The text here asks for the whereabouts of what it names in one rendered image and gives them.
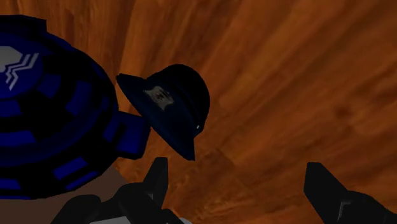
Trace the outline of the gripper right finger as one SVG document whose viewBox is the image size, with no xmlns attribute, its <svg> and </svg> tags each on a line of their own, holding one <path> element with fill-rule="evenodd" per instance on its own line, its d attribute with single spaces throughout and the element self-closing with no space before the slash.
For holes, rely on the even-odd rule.
<svg viewBox="0 0 397 224">
<path fill-rule="evenodd" d="M 307 164 L 303 192 L 324 224 L 397 224 L 397 213 L 368 194 L 348 190 L 319 162 Z"/>
</svg>

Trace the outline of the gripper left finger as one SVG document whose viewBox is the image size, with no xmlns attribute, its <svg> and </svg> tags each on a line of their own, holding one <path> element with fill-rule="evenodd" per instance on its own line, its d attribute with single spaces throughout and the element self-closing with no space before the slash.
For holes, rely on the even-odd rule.
<svg viewBox="0 0 397 224">
<path fill-rule="evenodd" d="M 168 159 L 157 157 L 142 182 L 119 187 L 106 201 L 97 195 L 75 196 L 50 224 L 185 224 L 162 207 L 168 185 Z"/>
</svg>

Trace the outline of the dark blue hat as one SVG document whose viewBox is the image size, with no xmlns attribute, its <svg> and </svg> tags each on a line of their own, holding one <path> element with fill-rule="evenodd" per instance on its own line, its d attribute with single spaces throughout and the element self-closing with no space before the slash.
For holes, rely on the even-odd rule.
<svg viewBox="0 0 397 224">
<path fill-rule="evenodd" d="M 192 67 L 172 64 L 147 78 L 122 74 L 116 82 L 153 130 L 186 160 L 195 160 L 195 138 L 203 131 L 211 98 Z"/>
</svg>

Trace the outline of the blue and black round toy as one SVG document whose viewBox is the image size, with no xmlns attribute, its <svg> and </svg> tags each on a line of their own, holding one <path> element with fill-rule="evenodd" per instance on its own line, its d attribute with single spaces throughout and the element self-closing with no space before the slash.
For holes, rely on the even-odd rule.
<svg viewBox="0 0 397 224">
<path fill-rule="evenodd" d="M 0 200 L 77 190 L 119 157 L 141 158 L 150 126 L 46 20 L 0 15 Z"/>
</svg>

